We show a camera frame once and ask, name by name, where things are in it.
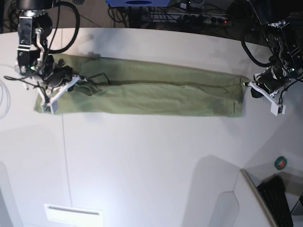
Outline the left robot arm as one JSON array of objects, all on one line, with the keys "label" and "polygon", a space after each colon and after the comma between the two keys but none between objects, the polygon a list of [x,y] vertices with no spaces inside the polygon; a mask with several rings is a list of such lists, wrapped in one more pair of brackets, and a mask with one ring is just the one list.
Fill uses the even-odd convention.
[{"label": "left robot arm", "polygon": [[[282,89],[284,92],[303,80],[303,52],[294,27],[289,20],[291,13],[303,9],[301,0],[249,0],[253,24],[243,31],[241,45],[248,57],[266,71],[255,76],[257,87],[267,94]],[[272,55],[268,63],[261,63],[248,49],[245,38],[251,32],[259,32],[265,39]]]}]

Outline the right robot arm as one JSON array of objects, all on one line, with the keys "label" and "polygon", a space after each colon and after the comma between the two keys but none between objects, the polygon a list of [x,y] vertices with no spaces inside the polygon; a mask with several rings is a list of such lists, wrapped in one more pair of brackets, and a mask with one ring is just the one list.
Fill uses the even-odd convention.
[{"label": "right robot arm", "polygon": [[[48,41],[50,34],[55,35],[58,25],[53,25],[47,10],[68,7],[75,15],[75,30],[70,42],[59,50],[53,50],[53,41]],[[55,63],[53,56],[67,51],[75,42],[80,28],[80,14],[77,7],[61,0],[18,0],[17,10],[21,11],[18,24],[18,56],[16,71],[19,81],[34,78],[38,87],[52,93],[56,89],[67,86],[67,91],[74,87],[73,72],[69,66]]]}]

